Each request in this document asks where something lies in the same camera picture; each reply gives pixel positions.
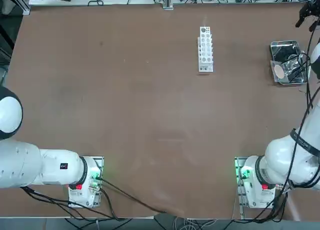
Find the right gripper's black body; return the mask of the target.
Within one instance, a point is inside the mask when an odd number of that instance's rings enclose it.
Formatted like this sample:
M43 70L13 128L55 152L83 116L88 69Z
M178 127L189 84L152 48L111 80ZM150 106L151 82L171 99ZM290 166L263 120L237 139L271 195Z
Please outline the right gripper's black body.
M319 16L320 14L320 0L310 0L302 7L302 16Z

